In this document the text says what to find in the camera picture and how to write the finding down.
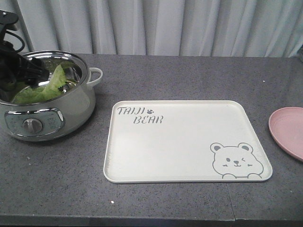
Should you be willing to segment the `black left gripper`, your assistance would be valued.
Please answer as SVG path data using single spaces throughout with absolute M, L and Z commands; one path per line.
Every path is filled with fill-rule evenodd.
M 0 52 L 0 88 L 4 91 L 13 90 L 18 82 L 24 82 L 32 88 L 39 87 L 41 79 L 48 79 L 49 71 L 44 62 L 32 57 L 27 60 L 15 52 Z

